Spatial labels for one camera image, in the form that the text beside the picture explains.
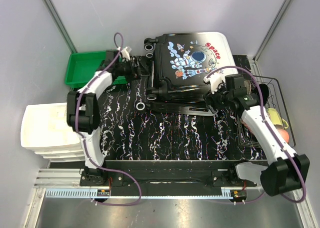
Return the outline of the space astronaut hard-shell suitcase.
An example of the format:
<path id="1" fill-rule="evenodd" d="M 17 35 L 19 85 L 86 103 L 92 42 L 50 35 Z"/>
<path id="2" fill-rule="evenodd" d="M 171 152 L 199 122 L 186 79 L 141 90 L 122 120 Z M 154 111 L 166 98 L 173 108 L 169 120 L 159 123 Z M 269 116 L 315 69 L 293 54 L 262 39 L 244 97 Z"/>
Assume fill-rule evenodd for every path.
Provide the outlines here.
<path id="1" fill-rule="evenodd" d="M 149 69 L 146 101 L 138 102 L 138 112 L 214 116 L 218 108 L 205 101 L 236 74 L 227 38 L 219 32 L 163 34 L 144 40 Z"/>

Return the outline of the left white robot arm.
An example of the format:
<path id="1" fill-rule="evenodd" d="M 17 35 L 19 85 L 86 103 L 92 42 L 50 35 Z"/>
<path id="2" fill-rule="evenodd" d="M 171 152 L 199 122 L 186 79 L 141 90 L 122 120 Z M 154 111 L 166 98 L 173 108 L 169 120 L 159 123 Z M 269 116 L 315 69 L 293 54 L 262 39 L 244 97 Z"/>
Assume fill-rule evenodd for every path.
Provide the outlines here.
<path id="1" fill-rule="evenodd" d="M 120 76 L 127 82 L 141 78 L 143 65 L 137 56 L 125 56 L 107 51 L 103 60 L 93 65 L 90 79 L 77 91 L 67 95 L 66 121 L 77 134 L 85 155 L 85 166 L 95 169 L 90 179 L 98 186 L 108 180 L 108 169 L 103 168 L 104 158 L 100 150 L 100 110 L 98 98 Z"/>

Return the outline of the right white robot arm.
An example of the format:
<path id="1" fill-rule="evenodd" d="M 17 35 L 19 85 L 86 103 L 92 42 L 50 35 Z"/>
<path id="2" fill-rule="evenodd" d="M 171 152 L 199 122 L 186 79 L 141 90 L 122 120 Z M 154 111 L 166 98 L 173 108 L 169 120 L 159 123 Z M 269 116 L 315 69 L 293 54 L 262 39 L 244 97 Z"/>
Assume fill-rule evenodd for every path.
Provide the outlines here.
<path id="1" fill-rule="evenodd" d="M 246 88 L 221 88 L 216 92 L 208 91 L 204 101 L 212 110 L 231 108 L 248 126 L 259 142 L 267 159 L 267 166 L 240 161 L 227 173 L 229 184 L 238 186 L 248 180 L 263 187 L 269 196 L 282 195 L 300 189 L 301 198 L 306 199 L 306 178 L 310 166 L 309 158 L 298 155 L 277 131 L 264 107 L 268 94 L 256 87 L 248 94 Z"/>

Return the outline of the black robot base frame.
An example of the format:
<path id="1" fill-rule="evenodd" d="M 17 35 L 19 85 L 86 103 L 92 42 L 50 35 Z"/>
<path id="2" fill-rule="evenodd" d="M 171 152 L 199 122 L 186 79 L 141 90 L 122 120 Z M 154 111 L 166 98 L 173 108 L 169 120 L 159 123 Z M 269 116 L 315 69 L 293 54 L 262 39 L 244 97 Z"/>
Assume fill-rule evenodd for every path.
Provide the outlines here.
<path id="1" fill-rule="evenodd" d="M 81 186 L 110 186 L 112 190 L 165 193 L 212 192 L 218 188 L 254 187 L 236 178 L 233 161 L 106 161 L 108 171 L 85 168 Z"/>

